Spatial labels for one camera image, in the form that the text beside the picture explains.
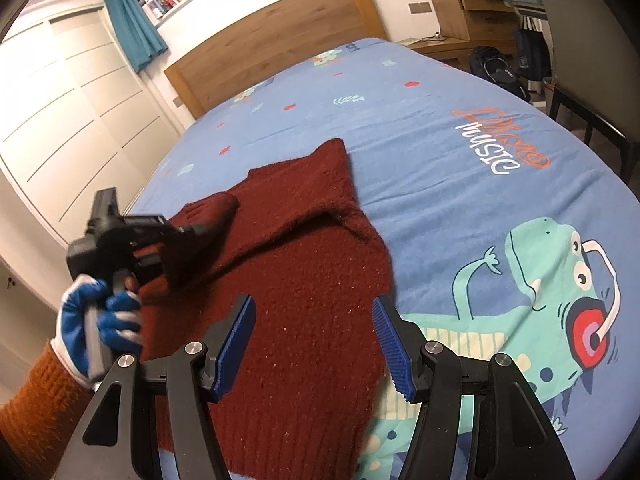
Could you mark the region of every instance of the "orange sleeve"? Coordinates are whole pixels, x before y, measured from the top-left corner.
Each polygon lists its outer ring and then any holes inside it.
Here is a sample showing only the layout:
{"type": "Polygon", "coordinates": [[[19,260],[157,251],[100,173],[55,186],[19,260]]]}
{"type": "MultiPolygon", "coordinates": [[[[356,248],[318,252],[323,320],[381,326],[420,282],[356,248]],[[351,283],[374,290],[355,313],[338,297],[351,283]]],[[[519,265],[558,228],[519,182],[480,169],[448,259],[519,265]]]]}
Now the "orange sleeve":
{"type": "Polygon", "coordinates": [[[0,407],[0,438],[30,480],[52,478],[92,395],[47,343],[20,391],[0,407]]]}

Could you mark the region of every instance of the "wooden headboard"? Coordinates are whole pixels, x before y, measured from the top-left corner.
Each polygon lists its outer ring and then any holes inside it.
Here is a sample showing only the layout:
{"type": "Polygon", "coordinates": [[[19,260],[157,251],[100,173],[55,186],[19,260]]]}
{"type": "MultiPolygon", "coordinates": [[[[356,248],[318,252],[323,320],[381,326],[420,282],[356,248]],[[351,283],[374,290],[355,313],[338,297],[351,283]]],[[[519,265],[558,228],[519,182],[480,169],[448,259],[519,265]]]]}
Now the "wooden headboard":
{"type": "Polygon", "coordinates": [[[280,0],[214,34],[164,74],[197,119],[296,63],[368,37],[387,39],[373,0],[280,0]]]}

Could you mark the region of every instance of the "gray handle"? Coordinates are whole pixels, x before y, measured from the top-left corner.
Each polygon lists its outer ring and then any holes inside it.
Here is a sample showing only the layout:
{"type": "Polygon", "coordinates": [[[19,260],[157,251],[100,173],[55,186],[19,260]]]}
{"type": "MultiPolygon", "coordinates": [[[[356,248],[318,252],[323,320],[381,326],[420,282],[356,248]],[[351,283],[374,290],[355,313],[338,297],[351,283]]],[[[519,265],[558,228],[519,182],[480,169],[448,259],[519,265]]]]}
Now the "gray handle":
{"type": "MultiPolygon", "coordinates": [[[[130,275],[129,269],[119,269],[113,273],[113,294],[125,290],[124,281],[130,275]]],[[[100,341],[97,322],[101,311],[103,311],[102,308],[92,305],[84,314],[84,339],[89,361],[87,375],[92,383],[101,381],[119,357],[116,352],[100,341]]]]}

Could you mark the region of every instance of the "maroon knitted sweater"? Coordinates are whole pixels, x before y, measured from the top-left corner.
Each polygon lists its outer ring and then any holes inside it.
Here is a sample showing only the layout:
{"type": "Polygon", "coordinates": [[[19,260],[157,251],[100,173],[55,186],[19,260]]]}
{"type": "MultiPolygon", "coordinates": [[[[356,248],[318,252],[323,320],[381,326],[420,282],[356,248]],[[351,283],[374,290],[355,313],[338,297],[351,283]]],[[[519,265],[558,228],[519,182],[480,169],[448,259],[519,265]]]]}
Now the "maroon knitted sweater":
{"type": "MultiPolygon", "coordinates": [[[[251,170],[172,221],[214,234],[203,251],[164,249],[168,277],[141,291],[143,358],[203,336],[239,292],[251,294],[257,320],[236,384],[210,406],[228,468],[257,480],[348,480],[384,365],[371,303],[390,291],[392,272],[356,204],[342,141],[251,170]]],[[[171,449],[158,408],[159,443],[171,449]]]]}

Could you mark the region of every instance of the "bed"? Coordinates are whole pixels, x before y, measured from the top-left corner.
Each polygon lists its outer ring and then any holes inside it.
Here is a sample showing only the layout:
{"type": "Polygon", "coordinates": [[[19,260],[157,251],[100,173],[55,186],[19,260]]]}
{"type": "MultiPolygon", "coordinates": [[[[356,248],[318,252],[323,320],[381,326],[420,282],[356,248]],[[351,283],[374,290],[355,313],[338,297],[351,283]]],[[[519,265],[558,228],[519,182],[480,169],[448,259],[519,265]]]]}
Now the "bed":
{"type": "MultiPolygon", "coordinates": [[[[401,315],[460,355],[509,353],[578,480],[619,467],[640,414],[636,198],[529,104],[385,41],[372,0],[283,2],[168,69],[197,121],[132,211],[171,216],[251,168],[342,138],[401,315]],[[310,21],[293,15],[301,7],[310,21]],[[204,54],[215,48],[222,61],[204,54]],[[240,50],[235,73],[216,79],[240,50]]],[[[399,476],[418,413],[388,378],[376,405],[357,479],[399,476]]],[[[470,410],[465,397],[454,479],[465,477],[470,410]]]]}

